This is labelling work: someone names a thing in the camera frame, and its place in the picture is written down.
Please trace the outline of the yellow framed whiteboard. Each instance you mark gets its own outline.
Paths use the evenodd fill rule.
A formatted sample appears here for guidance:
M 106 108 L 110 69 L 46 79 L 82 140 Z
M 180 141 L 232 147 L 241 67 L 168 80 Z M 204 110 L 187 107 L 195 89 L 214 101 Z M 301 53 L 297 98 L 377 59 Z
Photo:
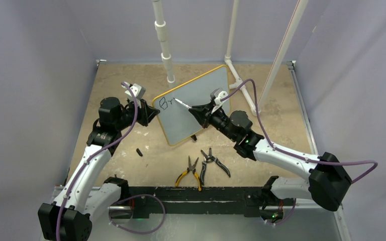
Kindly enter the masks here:
M 212 111 L 211 93 L 220 89 L 229 91 L 228 69 L 220 65 L 155 97 L 152 106 L 159 110 L 157 116 L 165 139 L 170 146 L 200 132 L 202 124 L 195 114 L 208 106 Z

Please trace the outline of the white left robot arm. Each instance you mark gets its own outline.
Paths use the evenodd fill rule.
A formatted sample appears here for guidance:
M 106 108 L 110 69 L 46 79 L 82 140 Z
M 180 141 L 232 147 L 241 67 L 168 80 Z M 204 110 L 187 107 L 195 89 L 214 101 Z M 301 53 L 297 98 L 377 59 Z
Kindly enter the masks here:
M 93 186 L 102 169 L 118 147 L 122 130 L 148 124 L 160 113 L 143 99 L 122 105 L 118 98 L 104 98 L 99 118 L 87 140 L 87 146 L 73 175 L 50 203 L 43 203 L 38 218 L 46 240 L 88 240 L 93 224 L 110 205 L 129 201 L 127 180 L 110 177 L 94 192 Z

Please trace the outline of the white PVC pipe frame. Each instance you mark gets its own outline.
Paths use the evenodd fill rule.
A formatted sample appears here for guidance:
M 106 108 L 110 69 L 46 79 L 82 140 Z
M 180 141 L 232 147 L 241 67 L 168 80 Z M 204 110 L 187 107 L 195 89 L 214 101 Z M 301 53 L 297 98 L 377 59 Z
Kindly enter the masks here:
M 199 61 L 221 63 L 228 66 L 237 88 L 245 80 L 236 64 L 273 62 L 279 65 L 299 56 L 306 43 L 301 34 L 300 20 L 313 1 L 221 1 L 223 10 L 211 20 L 214 27 L 222 27 L 222 33 L 212 34 L 211 42 L 216 50 L 210 57 Z

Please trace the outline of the black marker cap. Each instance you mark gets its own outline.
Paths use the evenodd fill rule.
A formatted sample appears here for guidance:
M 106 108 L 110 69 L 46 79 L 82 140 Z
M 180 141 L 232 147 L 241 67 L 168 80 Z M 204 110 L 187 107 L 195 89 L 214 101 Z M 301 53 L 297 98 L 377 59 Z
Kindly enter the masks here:
M 143 157 L 143 154 L 142 154 L 142 152 L 140 151 L 140 149 L 136 149 L 136 152 L 137 152 L 137 154 L 140 156 L 140 157 Z

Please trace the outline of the black base bar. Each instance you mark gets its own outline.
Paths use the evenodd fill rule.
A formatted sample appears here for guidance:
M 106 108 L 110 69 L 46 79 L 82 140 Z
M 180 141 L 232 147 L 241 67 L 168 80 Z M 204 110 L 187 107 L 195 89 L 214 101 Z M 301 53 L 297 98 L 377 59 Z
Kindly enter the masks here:
M 264 208 L 278 207 L 280 200 L 262 187 L 129 187 L 134 198 L 133 217 L 151 214 L 237 214 L 260 217 Z

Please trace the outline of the white whiteboard marker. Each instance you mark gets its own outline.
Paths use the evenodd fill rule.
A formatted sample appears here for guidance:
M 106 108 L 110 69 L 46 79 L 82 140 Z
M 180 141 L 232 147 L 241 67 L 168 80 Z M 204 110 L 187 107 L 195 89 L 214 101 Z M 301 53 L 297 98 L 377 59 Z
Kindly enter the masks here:
M 177 101 L 179 104 L 181 104 L 182 106 L 184 106 L 185 108 L 187 109 L 191 109 L 191 106 L 189 106 L 188 104 L 184 103 L 183 101 L 179 100 L 178 98 L 174 98 L 175 101 Z

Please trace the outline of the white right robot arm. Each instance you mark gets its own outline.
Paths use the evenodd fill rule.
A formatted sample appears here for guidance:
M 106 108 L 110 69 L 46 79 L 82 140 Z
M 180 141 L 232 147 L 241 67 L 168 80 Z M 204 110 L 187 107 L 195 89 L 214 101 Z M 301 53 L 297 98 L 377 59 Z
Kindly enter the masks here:
M 301 153 L 276 145 L 252 130 L 252 121 L 245 111 L 226 115 L 211 103 L 194 105 L 188 112 L 203 127 L 213 126 L 235 143 L 234 149 L 243 158 L 278 166 L 299 176 L 298 179 L 277 177 L 262 191 L 268 204 L 280 199 L 310 199 L 328 211 L 337 211 L 352 184 L 350 176 L 335 155 Z

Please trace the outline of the black whiteboard stand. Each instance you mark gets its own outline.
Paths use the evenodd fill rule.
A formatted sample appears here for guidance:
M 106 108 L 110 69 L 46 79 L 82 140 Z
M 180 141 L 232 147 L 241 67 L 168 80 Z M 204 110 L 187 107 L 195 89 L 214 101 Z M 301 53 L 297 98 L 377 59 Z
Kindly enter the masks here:
M 192 135 L 191 137 L 190 137 L 194 142 L 196 142 L 197 141 L 197 137 L 196 137 L 196 135 Z

